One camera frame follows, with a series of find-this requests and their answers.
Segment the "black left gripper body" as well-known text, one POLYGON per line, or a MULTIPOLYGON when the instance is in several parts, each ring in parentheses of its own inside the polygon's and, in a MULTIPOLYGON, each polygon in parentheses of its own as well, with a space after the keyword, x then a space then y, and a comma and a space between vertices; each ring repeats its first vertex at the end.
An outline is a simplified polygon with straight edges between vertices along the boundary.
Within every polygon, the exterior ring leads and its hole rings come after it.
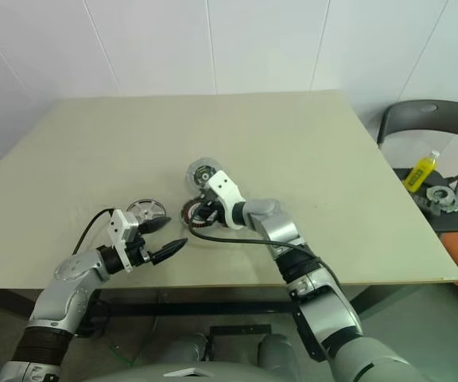
POLYGON ((127 257, 131 266, 141 266, 151 261, 150 254, 146 250, 146 242, 139 233, 127 242, 127 257))

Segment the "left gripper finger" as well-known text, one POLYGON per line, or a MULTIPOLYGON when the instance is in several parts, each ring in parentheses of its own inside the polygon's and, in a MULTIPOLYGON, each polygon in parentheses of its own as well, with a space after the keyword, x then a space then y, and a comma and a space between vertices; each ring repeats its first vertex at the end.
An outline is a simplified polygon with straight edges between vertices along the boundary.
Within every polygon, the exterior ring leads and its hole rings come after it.
POLYGON ((179 250, 181 250, 187 242, 187 238, 181 238, 167 243, 156 252, 150 252, 149 259, 151 263, 159 264, 166 261, 170 257, 174 256, 179 250))
POLYGON ((171 221, 169 216, 158 216, 151 220, 144 220, 139 224, 139 232, 141 234, 151 234, 167 225, 171 221))

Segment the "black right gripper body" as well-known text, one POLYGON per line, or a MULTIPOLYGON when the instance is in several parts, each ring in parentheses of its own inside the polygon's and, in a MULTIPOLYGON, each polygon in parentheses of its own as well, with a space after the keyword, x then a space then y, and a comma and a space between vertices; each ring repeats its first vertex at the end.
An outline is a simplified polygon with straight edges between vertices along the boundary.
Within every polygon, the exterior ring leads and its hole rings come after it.
POLYGON ((213 191, 204 191, 200 195, 200 227, 211 227, 214 223, 219 223, 227 228, 225 209, 213 191))

